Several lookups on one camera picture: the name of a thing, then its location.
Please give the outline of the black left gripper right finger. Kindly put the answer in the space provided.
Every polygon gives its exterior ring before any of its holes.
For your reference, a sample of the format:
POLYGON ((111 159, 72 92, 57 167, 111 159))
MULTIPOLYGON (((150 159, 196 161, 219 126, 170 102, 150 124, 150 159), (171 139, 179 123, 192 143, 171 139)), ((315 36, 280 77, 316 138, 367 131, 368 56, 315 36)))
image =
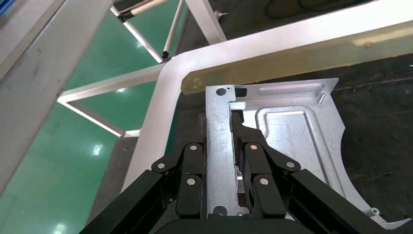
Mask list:
POLYGON ((255 218, 285 218, 292 189, 288 177, 301 165, 273 149, 259 129, 243 125, 238 112, 231 114, 235 163, 243 177, 243 205, 255 218))

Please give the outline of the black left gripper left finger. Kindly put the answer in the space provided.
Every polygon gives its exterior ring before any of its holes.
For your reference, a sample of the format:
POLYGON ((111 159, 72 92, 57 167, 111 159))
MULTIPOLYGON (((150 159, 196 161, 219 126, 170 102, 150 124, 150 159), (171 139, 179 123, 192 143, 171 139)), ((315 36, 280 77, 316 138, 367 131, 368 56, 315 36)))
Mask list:
POLYGON ((176 202, 179 218, 202 216, 206 116, 198 115, 196 124, 177 132, 172 151, 155 161, 151 169, 162 175, 162 200, 176 202))

